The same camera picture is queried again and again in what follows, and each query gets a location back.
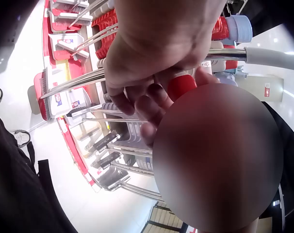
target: plastic container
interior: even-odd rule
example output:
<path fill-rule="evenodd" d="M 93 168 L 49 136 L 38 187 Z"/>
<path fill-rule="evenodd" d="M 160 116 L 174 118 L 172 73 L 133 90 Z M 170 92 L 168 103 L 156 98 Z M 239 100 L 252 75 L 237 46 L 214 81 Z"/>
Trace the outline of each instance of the plastic container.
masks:
<path fill-rule="evenodd" d="M 167 94 L 175 102 L 183 94 L 197 87 L 194 78 L 186 73 L 180 72 L 173 78 L 167 86 Z"/>
<path fill-rule="evenodd" d="M 91 107 L 91 100 L 83 87 L 71 90 L 69 92 L 72 108 Z"/>
<path fill-rule="evenodd" d="M 223 49 L 224 45 L 220 41 L 212 41 L 211 49 Z M 226 61 L 225 60 L 211 60 L 212 72 L 221 72 L 226 69 Z"/>
<path fill-rule="evenodd" d="M 249 43 L 252 41 L 253 29 L 247 16 L 231 15 L 226 17 L 229 39 L 237 43 Z"/>
<path fill-rule="evenodd" d="M 224 40 L 232 45 L 237 43 L 249 43 L 253 37 L 251 23 L 245 15 L 231 15 L 219 17 L 212 31 L 212 40 Z"/>
<path fill-rule="evenodd" d="M 64 72 L 57 69 L 52 70 L 51 66 L 47 66 L 45 75 L 48 91 L 58 86 L 59 84 L 66 82 Z M 68 91 L 50 96 L 48 100 L 48 105 L 49 113 L 52 118 L 61 117 L 72 110 Z"/>
<path fill-rule="evenodd" d="M 55 22 L 55 17 L 52 11 L 49 11 L 49 18 L 52 32 L 73 32 L 81 28 L 81 25 L 74 24 L 72 27 L 68 28 L 70 23 Z"/>
<path fill-rule="evenodd" d="M 105 28 L 112 26 L 118 22 L 115 9 L 107 12 L 101 17 L 93 21 L 92 27 L 98 27 L 99 31 L 104 30 Z M 113 33 L 101 40 L 101 46 L 96 50 L 96 56 L 98 59 L 103 59 L 106 57 L 108 49 L 115 39 L 116 33 Z"/>
<path fill-rule="evenodd" d="M 58 48 L 58 41 L 70 43 L 74 47 L 77 47 L 80 43 L 84 42 L 84 38 L 78 33 L 64 33 L 64 34 L 49 34 L 52 56 L 54 60 L 66 60 L 70 59 L 70 53 L 64 49 Z"/>
<path fill-rule="evenodd" d="M 92 15 L 95 19 L 101 17 L 103 14 L 106 14 L 110 10 L 113 10 L 115 8 L 115 1 L 114 0 L 108 0 L 106 3 L 104 3 L 100 8 L 96 9 Z"/>
<path fill-rule="evenodd" d="M 229 29 L 225 17 L 219 17 L 212 31 L 212 40 L 223 40 L 229 37 Z"/>

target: bristles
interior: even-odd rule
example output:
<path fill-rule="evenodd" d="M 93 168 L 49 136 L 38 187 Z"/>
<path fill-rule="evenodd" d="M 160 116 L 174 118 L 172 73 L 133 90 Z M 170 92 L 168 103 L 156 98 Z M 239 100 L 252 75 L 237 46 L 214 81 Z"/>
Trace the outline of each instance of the bristles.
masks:
<path fill-rule="evenodd" d="M 75 54 L 75 55 L 73 56 L 73 58 L 74 58 L 74 61 L 78 61 L 78 60 L 84 60 L 84 59 L 86 59 L 86 58 L 84 58 L 83 56 L 79 55 L 78 53 Z"/>
<path fill-rule="evenodd" d="M 63 47 L 61 47 L 61 46 L 59 46 L 59 45 L 55 45 L 55 48 L 57 49 L 57 50 L 65 50 L 65 51 L 68 51 L 70 54 L 72 54 L 73 52 L 72 51 L 70 51 L 70 50 L 67 50 L 67 49 L 64 49 Z M 73 59 L 74 59 L 74 61 L 78 61 L 78 60 L 84 60 L 84 59 L 86 59 L 86 58 L 84 58 L 83 56 L 81 56 L 81 55 L 79 55 L 79 54 L 75 54 L 74 56 L 73 56 Z"/>
<path fill-rule="evenodd" d="M 57 6 L 57 8 L 60 9 L 60 10 L 70 10 L 72 7 L 73 7 L 73 5 L 66 4 L 66 3 L 63 3 L 63 4 L 60 3 Z M 84 9 L 85 9 L 84 7 L 76 6 L 74 9 L 72 9 L 72 12 L 78 12 L 78 13 L 80 13 Z"/>
<path fill-rule="evenodd" d="M 91 25 L 91 23 L 92 23 L 92 21 L 89 21 L 89 20 L 78 20 L 76 22 L 76 24 L 78 24 L 78 25 L 87 25 L 87 26 Z"/>
<path fill-rule="evenodd" d="M 110 166 L 105 173 L 101 174 L 97 178 L 97 181 L 101 186 L 108 188 L 109 185 L 121 180 L 127 175 L 127 171 Z"/>
<path fill-rule="evenodd" d="M 74 21 L 73 19 L 63 19 L 63 18 L 55 17 L 55 22 L 57 22 L 57 23 L 71 24 L 73 21 Z M 91 23 L 92 23 L 92 21 L 89 21 L 89 20 L 78 20 L 77 22 L 75 22 L 74 25 L 87 25 L 87 26 L 89 26 Z"/>
<path fill-rule="evenodd" d="M 41 87 L 41 94 L 46 94 L 47 93 L 47 82 L 46 82 L 46 79 L 45 78 L 41 78 L 39 80 L 40 82 L 40 87 Z M 44 101 L 44 105 L 45 105 L 45 110 L 46 110 L 46 117 L 47 117 L 47 121 L 51 119 L 51 116 L 50 116 L 50 112 L 49 112 L 49 105 L 48 105 L 48 100 L 47 98 L 44 98 L 43 99 Z"/>

